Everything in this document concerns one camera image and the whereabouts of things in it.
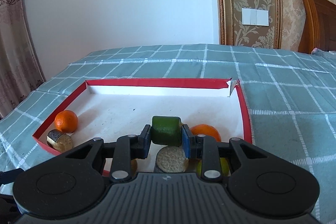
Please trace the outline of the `large orange tangerine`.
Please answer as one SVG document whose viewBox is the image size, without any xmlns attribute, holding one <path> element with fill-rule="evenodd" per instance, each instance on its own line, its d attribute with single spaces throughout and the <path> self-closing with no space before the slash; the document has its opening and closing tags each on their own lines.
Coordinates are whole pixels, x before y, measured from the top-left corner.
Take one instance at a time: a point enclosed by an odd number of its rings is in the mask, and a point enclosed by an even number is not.
<svg viewBox="0 0 336 224">
<path fill-rule="evenodd" d="M 213 137 L 216 141 L 221 142 L 221 135 L 216 128 L 208 124 L 197 124 L 190 128 L 193 135 L 207 135 Z"/>
</svg>

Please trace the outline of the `white wall switch panel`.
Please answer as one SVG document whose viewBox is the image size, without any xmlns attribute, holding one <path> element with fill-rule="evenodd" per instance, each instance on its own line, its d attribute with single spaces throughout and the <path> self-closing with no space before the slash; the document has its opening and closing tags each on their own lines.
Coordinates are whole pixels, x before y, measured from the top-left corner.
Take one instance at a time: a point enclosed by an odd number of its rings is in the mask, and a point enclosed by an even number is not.
<svg viewBox="0 0 336 224">
<path fill-rule="evenodd" d="M 269 26 L 269 11 L 242 8 L 241 23 L 247 26 Z"/>
</svg>

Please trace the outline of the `green tomato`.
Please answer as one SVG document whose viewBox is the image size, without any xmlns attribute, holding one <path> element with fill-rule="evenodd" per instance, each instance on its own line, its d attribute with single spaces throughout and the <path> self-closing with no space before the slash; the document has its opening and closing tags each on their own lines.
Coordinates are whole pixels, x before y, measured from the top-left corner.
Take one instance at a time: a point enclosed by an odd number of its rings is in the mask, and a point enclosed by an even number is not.
<svg viewBox="0 0 336 224">
<path fill-rule="evenodd" d="M 227 160 L 221 157 L 220 164 L 221 164 L 222 174 L 224 176 L 228 176 L 230 172 L 230 168 L 229 168 Z M 202 161 L 200 160 L 198 161 L 197 166 L 196 166 L 196 173 L 198 174 L 198 176 L 201 175 L 201 170 L 202 170 Z"/>
</svg>

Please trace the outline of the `dark eggplant chunk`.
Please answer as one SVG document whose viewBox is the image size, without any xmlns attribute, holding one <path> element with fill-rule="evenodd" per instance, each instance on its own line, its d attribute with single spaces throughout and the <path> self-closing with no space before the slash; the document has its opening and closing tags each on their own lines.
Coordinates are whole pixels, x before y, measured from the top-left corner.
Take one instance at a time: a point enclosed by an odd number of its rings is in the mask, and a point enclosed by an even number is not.
<svg viewBox="0 0 336 224">
<path fill-rule="evenodd" d="M 156 156 L 154 173 L 183 173 L 189 166 L 189 159 L 181 147 L 166 146 Z"/>
</svg>

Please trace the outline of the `green cucumber cylinder piece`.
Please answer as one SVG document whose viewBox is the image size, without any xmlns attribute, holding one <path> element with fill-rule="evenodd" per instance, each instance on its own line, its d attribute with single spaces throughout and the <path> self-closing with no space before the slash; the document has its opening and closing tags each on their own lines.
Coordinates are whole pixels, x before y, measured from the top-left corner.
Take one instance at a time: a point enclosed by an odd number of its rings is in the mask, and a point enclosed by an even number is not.
<svg viewBox="0 0 336 224">
<path fill-rule="evenodd" d="M 182 121 L 179 117 L 154 116 L 151 122 L 151 141 L 154 144 L 179 147 L 182 144 Z"/>
</svg>

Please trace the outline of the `wooden headboard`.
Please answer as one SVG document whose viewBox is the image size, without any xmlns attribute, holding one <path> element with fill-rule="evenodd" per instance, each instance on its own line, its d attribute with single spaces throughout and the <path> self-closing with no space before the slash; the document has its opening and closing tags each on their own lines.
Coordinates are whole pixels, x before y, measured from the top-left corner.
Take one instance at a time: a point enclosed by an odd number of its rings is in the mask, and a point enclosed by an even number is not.
<svg viewBox="0 0 336 224">
<path fill-rule="evenodd" d="M 298 51 L 311 53 L 314 48 L 335 51 L 335 4 L 328 0 L 303 0 L 305 24 Z"/>
</svg>

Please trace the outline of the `red shallow cardboard box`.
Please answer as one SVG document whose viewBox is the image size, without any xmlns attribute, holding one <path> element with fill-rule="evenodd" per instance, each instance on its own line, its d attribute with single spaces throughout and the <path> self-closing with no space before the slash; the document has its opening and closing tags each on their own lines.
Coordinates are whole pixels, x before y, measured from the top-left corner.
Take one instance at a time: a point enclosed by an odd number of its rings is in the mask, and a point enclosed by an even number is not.
<svg viewBox="0 0 336 224">
<path fill-rule="evenodd" d="M 179 117 L 188 126 L 208 124 L 222 141 L 239 137 L 251 142 L 251 124 L 241 86 L 223 79 L 99 79 L 84 81 L 50 114 L 33 134 L 47 152 L 47 134 L 56 113 L 73 111 L 79 125 L 72 140 L 80 145 L 100 137 L 116 141 L 140 134 L 154 116 Z"/>
</svg>

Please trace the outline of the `teal plaid bed sheet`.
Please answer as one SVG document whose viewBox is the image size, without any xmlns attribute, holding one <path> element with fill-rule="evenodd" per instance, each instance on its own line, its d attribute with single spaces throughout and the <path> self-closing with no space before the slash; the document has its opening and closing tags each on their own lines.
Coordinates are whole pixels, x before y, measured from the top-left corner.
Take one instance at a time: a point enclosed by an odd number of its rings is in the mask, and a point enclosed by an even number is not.
<svg viewBox="0 0 336 224">
<path fill-rule="evenodd" d="M 315 175 L 316 219 L 335 223 L 335 61 L 286 50 L 214 44 L 101 50 L 39 85 L 1 120 L 1 170 L 51 155 L 33 133 L 82 80 L 239 79 L 253 143 Z"/>
</svg>

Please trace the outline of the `beige floral curtain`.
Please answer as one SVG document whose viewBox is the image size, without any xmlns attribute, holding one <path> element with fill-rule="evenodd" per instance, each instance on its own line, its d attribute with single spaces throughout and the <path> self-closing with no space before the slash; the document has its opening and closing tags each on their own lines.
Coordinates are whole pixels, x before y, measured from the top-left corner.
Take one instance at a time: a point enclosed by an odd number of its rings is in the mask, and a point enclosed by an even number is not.
<svg viewBox="0 0 336 224">
<path fill-rule="evenodd" d="M 45 82 L 22 0 L 1 0 L 1 118 Z"/>
</svg>

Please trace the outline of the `small orange tangerine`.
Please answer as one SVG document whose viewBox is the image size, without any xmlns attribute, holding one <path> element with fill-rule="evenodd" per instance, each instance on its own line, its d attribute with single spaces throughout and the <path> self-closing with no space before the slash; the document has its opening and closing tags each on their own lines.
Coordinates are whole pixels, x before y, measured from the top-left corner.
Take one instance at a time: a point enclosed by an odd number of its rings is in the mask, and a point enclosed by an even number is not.
<svg viewBox="0 0 336 224">
<path fill-rule="evenodd" d="M 78 122 L 78 117 L 73 111 L 64 110 L 56 115 L 54 125 L 62 133 L 74 133 L 77 130 Z"/>
</svg>

